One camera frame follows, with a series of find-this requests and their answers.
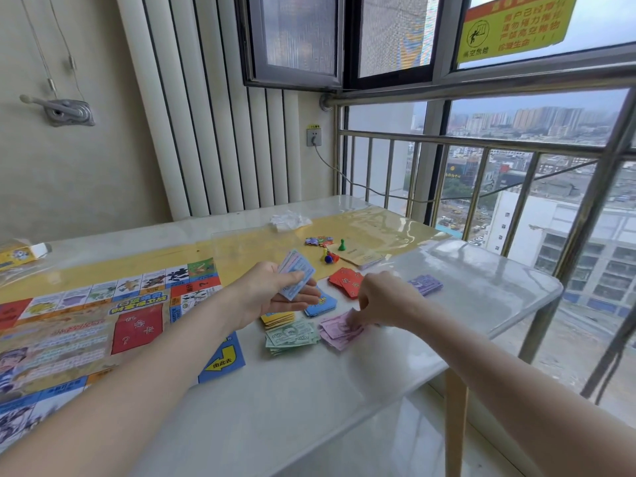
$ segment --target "hand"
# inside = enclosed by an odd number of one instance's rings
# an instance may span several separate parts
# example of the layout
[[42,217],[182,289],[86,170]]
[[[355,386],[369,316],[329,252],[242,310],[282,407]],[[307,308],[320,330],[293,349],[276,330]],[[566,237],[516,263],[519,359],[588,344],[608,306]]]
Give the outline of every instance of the hand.
[[302,271],[279,274],[278,264],[268,261],[257,263],[228,286],[243,309],[233,321],[235,329],[246,327],[266,313],[302,311],[311,304],[318,304],[321,292],[316,288],[314,279],[307,281],[292,301],[279,294],[284,287],[298,283],[302,279]]
[[411,330],[423,317],[443,311],[427,301],[409,283],[390,272],[367,274],[358,294],[360,311],[353,310],[347,320],[351,328],[380,323]]

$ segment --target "white radiator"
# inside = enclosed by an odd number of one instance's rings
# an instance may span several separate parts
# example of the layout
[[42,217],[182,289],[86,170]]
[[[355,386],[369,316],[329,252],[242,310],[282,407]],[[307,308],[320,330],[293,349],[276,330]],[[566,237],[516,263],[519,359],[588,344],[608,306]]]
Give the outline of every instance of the white radiator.
[[117,0],[174,220],[302,199],[298,93],[245,87],[234,0]]

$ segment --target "table leg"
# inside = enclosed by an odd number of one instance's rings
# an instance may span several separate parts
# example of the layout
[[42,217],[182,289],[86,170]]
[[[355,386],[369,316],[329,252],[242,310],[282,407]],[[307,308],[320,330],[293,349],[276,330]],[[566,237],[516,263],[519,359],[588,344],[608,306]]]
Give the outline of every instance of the table leg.
[[460,477],[468,387],[451,369],[446,370],[444,377],[446,381],[446,477]]

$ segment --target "wall outlet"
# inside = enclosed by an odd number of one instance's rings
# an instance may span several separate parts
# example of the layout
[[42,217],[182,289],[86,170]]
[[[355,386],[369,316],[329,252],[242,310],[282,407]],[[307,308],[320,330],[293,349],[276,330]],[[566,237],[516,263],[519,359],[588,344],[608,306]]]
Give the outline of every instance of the wall outlet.
[[313,147],[312,139],[316,145],[322,145],[322,129],[307,129],[307,147]]

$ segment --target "board game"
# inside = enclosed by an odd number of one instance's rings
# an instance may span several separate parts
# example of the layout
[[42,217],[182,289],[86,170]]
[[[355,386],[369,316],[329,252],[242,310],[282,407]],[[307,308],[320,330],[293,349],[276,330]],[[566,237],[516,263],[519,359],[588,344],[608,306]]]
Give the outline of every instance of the board game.
[[[209,258],[0,304],[0,452],[220,288]],[[193,385],[245,365],[236,333],[211,353]]]

